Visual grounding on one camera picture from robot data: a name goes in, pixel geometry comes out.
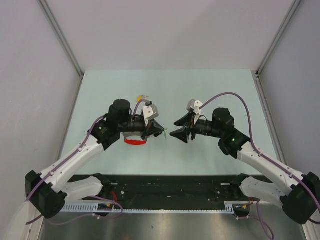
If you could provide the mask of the key with green tag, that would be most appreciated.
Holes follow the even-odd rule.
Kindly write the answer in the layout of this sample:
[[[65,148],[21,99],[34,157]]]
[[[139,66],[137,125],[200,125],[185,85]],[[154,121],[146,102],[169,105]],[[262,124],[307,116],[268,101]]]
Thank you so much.
[[[167,130],[168,130],[168,129],[165,127],[165,128],[164,128],[164,131],[163,131],[163,136],[164,136],[164,138],[167,138]]]

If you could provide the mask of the red handled metal key holder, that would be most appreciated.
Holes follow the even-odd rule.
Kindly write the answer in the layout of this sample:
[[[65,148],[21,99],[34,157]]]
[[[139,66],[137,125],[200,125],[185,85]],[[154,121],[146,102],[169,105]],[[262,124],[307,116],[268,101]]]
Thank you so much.
[[[142,146],[147,143],[147,140],[142,139],[138,133],[123,133],[124,142],[132,146]]]

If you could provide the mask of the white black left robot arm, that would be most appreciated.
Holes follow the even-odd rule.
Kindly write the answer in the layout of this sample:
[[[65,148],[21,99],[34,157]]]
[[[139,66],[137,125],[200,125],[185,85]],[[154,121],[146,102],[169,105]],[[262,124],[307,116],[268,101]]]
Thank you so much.
[[[109,182],[101,174],[70,183],[69,180],[93,158],[117,142],[121,135],[140,136],[144,141],[158,137],[164,128],[156,121],[158,108],[144,100],[141,113],[131,109],[125,99],[117,99],[106,114],[94,121],[85,138],[63,158],[37,173],[25,176],[26,201],[46,219],[57,215],[68,202],[96,196],[105,200],[110,196]]]

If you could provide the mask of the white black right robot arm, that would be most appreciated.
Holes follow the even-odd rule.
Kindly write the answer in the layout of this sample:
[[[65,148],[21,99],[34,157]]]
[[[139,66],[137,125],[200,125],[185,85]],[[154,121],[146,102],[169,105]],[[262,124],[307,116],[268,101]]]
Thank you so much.
[[[313,172],[304,174],[266,156],[253,146],[250,137],[235,128],[234,122],[227,108],[215,109],[212,120],[198,119],[195,113],[189,112],[174,123],[179,129],[170,136],[184,143],[194,140],[196,135],[218,138],[218,146],[226,156],[251,166],[270,181],[240,174],[230,188],[235,200],[252,197],[281,208],[300,225],[311,221],[320,208],[320,178]]]

